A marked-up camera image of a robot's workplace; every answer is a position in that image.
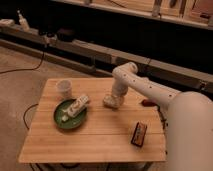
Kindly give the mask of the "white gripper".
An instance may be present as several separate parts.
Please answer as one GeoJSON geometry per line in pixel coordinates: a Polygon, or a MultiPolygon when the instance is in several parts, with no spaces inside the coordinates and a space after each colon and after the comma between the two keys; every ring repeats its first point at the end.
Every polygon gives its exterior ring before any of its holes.
{"type": "Polygon", "coordinates": [[[113,87],[111,91],[111,103],[113,108],[119,108],[124,103],[126,89],[121,87],[113,87]]]}

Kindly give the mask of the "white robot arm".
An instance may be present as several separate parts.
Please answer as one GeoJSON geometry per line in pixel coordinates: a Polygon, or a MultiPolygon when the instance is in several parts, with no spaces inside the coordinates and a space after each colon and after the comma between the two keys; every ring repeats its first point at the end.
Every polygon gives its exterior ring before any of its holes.
{"type": "Polygon", "coordinates": [[[133,62],[113,69],[112,94],[131,87],[166,111],[166,171],[213,171],[213,101],[207,96],[155,83],[136,75],[133,62]]]}

